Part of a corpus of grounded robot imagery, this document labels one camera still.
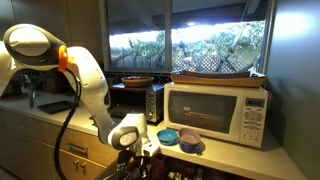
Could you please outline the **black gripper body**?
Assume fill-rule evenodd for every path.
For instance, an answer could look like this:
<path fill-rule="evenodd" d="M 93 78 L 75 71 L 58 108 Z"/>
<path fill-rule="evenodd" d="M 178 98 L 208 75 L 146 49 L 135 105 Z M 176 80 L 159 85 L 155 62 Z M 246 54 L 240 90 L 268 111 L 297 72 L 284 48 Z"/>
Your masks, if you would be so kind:
<path fill-rule="evenodd" d="M 149 163 L 149 157 L 135 156 L 130 150 L 120 151 L 117 160 L 120 179 L 146 179 Z"/>

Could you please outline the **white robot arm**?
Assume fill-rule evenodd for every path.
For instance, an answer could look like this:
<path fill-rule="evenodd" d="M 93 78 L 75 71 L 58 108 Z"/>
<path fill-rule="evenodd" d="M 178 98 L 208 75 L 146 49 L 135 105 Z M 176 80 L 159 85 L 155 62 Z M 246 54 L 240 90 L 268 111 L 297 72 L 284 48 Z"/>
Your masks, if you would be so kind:
<path fill-rule="evenodd" d="M 129 113 L 120 123 L 111 119 L 104 104 L 107 81 L 86 48 L 69 47 L 39 26 L 17 24 L 6 30 L 1 41 L 0 94 L 21 69 L 64 73 L 76 91 L 75 101 L 83 102 L 91 113 L 102 143 L 116 150 L 129 150 L 134 156 L 154 154 L 142 113 Z"/>

